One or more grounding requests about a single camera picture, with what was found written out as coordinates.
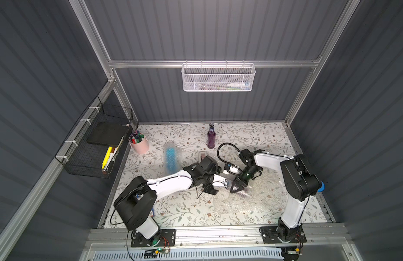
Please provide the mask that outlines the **blue liquid glass bottle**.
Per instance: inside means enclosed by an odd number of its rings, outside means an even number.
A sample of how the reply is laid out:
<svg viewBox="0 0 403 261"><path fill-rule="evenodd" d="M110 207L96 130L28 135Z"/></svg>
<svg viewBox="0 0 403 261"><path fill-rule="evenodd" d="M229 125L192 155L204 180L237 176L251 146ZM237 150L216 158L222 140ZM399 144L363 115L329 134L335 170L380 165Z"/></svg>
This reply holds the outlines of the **blue liquid glass bottle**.
<svg viewBox="0 0 403 261"><path fill-rule="evenodd" d="M176 173L176 151L174 147L165 150L165 167L168 174Z"/></svg>

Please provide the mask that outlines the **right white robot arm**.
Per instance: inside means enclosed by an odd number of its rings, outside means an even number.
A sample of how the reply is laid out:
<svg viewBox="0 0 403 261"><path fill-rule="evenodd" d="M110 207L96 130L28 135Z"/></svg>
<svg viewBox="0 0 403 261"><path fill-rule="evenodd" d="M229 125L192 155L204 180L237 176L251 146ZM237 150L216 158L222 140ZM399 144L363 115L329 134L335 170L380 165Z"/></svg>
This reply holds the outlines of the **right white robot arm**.
<svg viewBox="0 0 403 261"><path fill-rule="evenodd" d="M282 174L289 198L285 211L278 220L277 237L283 243L294 240L301 234L301 219L305 207L322 187L322 182L311 170L307 157L298 154L288 158L266 153L264 150L251 152L245 149L239 153L239 158L246 167L233 180L231 193L243 191L249 180L256 179L256 174L264 168Z"/></svg>

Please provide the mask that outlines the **purple liquid glass bottle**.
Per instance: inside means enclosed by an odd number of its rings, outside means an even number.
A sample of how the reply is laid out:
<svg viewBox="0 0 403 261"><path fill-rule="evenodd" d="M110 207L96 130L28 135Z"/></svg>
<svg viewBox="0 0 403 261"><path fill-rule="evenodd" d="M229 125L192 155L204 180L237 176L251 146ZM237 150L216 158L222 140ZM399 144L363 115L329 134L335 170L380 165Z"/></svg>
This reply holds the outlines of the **purple liquid glass bottle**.
<svg viewBox="0 0 403 261"><path fill-rule="evenodd" d="M209 124L209 131L207 133L207 147L213 149L216 142L216 132L214 130L214 123Z"/></svg>

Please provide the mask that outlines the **white tape dispenser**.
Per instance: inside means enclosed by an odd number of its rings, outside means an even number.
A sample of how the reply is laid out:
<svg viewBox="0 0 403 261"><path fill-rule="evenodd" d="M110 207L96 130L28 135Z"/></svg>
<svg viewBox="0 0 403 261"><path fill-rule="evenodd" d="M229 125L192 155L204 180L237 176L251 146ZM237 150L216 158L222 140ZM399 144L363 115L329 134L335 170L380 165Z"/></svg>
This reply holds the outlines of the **white tape dispenser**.
<svg viewBox="0 0 403 261"><path fill-rule="evenodd" d="M200 158L201 161L202 161L206 156L207 156L207 152L205 152L205 151L201 151L201 152L199 153L199 158Z"/></svg>

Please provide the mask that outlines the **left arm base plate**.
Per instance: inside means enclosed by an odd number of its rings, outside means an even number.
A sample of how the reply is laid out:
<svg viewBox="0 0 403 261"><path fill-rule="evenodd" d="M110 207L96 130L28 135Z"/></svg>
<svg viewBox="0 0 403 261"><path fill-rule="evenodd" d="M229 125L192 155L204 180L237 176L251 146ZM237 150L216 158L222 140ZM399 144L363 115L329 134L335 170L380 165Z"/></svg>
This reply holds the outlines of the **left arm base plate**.
<svg viewBox="0 0 403 261"><path fill-rule="evenodd" d="M174 246L176 239L176 230L161 229L151 239L146 239L141 233L134 230L132 231L130 239L130 247L132 248Z"/></svg>

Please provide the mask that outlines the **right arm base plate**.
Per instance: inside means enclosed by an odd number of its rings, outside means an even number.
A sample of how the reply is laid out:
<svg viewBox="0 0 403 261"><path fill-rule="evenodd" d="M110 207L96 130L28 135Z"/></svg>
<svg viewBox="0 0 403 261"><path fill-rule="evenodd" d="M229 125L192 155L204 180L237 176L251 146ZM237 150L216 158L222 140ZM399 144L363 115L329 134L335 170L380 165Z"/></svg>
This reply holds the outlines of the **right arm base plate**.
<svg viewBox="0 0 403 261"><path fill-rule="evenodd" d="M284 226L262 226L259 228L264 244L306 243L307 238L302 226L286 228Z"/></svg>

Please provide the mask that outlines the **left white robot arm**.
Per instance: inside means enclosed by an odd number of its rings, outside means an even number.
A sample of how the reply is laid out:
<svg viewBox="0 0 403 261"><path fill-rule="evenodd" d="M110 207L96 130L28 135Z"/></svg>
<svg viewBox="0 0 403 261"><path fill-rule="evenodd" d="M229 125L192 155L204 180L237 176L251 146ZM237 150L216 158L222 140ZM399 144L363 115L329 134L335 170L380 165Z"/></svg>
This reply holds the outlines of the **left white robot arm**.
<svg viewBox="0 0 403 261"><path fill-rule="evenodd" d="M226 178L219 175L221 167L206 156L200 163L186 166L175 174L158 179L135 177L114 201L113 206L129 231L136 231L151 245L161 237L161 229L150 216L157 200L202 185L203 192L215 195L215 186L228 188Z"/></svg>

